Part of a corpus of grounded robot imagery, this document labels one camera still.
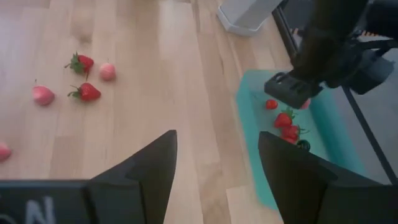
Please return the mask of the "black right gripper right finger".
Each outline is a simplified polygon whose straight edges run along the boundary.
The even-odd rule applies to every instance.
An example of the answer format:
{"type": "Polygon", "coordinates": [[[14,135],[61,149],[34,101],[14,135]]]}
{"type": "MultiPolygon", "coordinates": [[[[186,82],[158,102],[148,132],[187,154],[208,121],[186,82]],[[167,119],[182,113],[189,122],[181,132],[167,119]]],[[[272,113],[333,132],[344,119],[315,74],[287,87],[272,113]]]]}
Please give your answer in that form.
{"type": "Polygon", "coordinates": [[[382,185],[274,134],[259,155],[284,224],[398,224],[398,185],[382,185]]]}

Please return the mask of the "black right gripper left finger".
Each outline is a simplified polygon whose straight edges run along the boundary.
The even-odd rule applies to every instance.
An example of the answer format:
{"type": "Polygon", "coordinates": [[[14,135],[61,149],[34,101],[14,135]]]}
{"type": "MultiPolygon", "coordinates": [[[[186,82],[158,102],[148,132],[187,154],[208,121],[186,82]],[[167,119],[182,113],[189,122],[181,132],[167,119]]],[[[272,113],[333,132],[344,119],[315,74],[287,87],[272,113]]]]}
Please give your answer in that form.
{"type": "Polygon", "coordinates": [[[169,130],[84,188],[90,224],[163,224],[177,165],[169,130]]]}

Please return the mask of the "dark round blueberry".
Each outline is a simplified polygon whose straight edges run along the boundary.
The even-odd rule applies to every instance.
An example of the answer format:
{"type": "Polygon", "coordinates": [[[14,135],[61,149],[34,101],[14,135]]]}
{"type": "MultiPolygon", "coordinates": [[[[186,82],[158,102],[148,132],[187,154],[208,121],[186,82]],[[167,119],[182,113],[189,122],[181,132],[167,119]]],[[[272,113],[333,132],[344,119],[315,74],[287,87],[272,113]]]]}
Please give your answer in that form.
{"type": "Polygon", "coordinates": [[[300,149],[303,149],[304,151],[307,151],[307,152],[309,152],[310,149],[311,149],[310,143],[307,140],[305,140],[305,139],[299,140],[297,142],[297,147],[300,148],[300,149]]]}

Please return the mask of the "teal translucent tupperware container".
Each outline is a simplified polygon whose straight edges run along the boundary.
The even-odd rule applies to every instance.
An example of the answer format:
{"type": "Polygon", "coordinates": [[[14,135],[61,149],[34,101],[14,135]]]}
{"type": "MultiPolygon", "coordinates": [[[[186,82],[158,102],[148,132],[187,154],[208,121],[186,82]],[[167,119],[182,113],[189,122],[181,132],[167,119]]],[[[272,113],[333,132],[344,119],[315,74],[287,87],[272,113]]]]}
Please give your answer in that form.
{"type": "MultiPolygon", "coordinates": [[[[264,206],[273,210],[277,209],[277,204],[264,175],[258,140],[261,131],[280,134],[274,127],[274,120],[287,108],[283,102],[279,102],[274,110],[265,108],[265,102],[271,96],[264,92],[264,84],[275,73],[274,70],[246,71],[236,94],[256,195],[264,206]]],[[[310,142],[311,153],[367,177],[368,172],[348,135],[348,127],[337,110],[338,104],[333,93],[332,89],[323,90],[312,98],[308,109],[295,110],[294,124],[308,130],[303,138],[310,142]]]]}

